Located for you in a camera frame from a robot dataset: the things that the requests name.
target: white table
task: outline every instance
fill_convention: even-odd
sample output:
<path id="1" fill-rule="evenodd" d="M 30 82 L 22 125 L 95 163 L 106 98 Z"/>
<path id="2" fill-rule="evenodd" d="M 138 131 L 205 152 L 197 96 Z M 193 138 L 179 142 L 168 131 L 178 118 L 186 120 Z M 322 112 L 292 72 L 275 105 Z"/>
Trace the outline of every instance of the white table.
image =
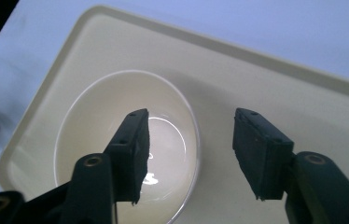
<path id="1" fill-rule="evenodd" d="M 77 18 L 99 4 L 349 79 L 349 1 L 20 0 L 0 34 L 0 154 Z"/>

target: plastic tray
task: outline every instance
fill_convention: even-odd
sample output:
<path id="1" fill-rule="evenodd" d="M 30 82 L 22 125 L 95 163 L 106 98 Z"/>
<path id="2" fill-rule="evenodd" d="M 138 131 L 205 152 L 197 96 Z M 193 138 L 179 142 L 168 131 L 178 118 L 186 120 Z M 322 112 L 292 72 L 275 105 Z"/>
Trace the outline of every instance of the plastic tray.
<path id="1" fill-rule="evenodd" d="M 296 152 L 329 156 L 349 177 L 349 82 L 95 7 L 79 19 L 5 149 L 2 187 L 29 199 L 54 188 L 54 178 L 43 177 L 53 176 L 55 142 L 66 112 L 91 83 L 129 69 L 173 83 L 199 123 L 202 167 L 177 223 L 286 223 L 284 200 L 256 201 L 239 168 L 231 149 L 236 107 L 258 111 L 295 142 Z"/>

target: white surface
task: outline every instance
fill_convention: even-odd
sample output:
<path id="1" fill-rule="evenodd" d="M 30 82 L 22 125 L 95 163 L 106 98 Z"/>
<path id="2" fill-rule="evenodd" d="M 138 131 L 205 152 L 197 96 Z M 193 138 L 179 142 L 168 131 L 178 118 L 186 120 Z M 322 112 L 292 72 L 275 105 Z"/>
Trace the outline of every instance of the white surface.
<path id="1" fill-rule="evenodd" d="M 349 79 L 349 1 L 21 0 L 0 34 L 0 153 L 77 18 L 95 4 L 122 8 Z"/>

